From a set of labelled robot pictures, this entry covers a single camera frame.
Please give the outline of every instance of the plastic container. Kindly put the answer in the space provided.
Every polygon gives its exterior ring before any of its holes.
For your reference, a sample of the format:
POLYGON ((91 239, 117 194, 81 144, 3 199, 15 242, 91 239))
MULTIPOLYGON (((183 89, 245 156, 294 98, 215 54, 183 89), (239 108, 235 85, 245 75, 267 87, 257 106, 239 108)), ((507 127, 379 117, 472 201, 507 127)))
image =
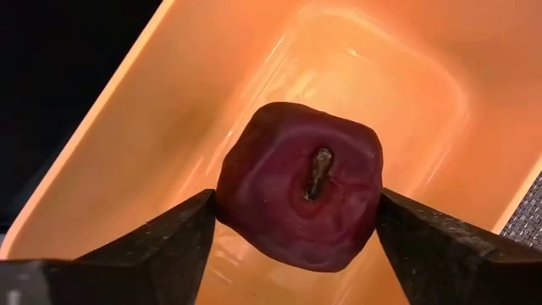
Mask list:
MULTIPOLYGON (((214 187, 271 101, 373 127, 384 184, 498 232, 542 168, 537 0, 164 1, 41 182, 2 258, 76 258, 214 187)), ((403 304, 376 236, 338 274, 219 226, 199 304, 403 304)))

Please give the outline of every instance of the black background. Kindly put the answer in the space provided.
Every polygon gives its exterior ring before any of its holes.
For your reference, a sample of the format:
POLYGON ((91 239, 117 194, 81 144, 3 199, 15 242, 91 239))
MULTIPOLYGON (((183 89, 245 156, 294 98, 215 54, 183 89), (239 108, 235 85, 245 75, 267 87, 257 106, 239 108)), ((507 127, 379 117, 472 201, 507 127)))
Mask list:
POLYGON ((0 233, 160 2, 0 2, 0 233))

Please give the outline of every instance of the apple stem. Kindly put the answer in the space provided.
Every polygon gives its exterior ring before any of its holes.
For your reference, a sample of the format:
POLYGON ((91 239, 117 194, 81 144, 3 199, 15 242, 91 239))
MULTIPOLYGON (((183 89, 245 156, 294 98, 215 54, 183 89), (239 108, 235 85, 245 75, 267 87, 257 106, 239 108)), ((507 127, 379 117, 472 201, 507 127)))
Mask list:
POLYGON ((322 191, 325 177, 333 162, 333 153, 328 148, 320 148, 312 157, 312 173, 305 192, 305 199, 314 201, 322 191))

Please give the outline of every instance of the metal mesh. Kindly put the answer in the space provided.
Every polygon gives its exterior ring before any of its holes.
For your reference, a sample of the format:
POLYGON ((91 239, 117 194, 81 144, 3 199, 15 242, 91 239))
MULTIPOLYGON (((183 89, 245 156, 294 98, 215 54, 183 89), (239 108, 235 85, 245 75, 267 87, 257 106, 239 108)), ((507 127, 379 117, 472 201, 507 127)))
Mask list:
POLYGON ((542 172, 508 220, 501 236, 542 250, 542 172))

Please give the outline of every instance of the wrinkled apple skin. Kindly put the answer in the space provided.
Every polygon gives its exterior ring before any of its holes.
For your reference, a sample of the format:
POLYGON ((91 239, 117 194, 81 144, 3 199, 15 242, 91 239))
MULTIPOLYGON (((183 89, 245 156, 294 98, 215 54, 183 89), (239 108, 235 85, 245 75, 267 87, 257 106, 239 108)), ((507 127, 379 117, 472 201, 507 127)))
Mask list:
POLYGON ((382 166, 382 147, 367 126, 301 104, 270 103, 224 159, 217 219, 282 263, 340 271, 373 233, 382 166), (312 158, 322 147, 333 163, 321 193, 308 201, 312 158))

